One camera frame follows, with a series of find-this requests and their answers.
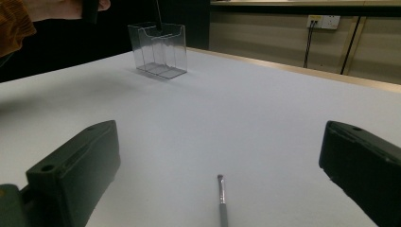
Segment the screw hole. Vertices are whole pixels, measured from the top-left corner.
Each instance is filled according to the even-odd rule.
[[[54,168],[54,166],[48,165],[48,166],[44,166],[44,167],[41,169],[41,171],[42,171],[42,172],[48,172],[48,171],[52,170],[53,168]]]

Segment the silver pen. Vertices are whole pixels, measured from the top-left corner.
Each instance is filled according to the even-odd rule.
[[[225,185],[223,175],[218,175],[218,189],[220,194],[220,226],[228,227],[227,206],[225,203]]]

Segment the orange sleeve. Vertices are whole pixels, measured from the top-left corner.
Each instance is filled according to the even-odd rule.
[[[0,57],[21,49],[24,37],[35,33],[22,0],[0,0]]]

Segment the dark background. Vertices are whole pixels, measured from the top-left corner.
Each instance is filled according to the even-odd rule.
[[[34,23],[37,34],[0,67],[0,82],[20,79],[131,51],[127,25],[154,21],[151,0],[111,0],[97,24],[81,20]],[[159,0],[165,23],[185,25],[186,44],[208,49],[210,0]]]

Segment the acrylic holder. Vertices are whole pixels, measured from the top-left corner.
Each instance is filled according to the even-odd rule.
[[[128,26],[138,70],[166,79],[186,73],[185,27],[155,23]]]

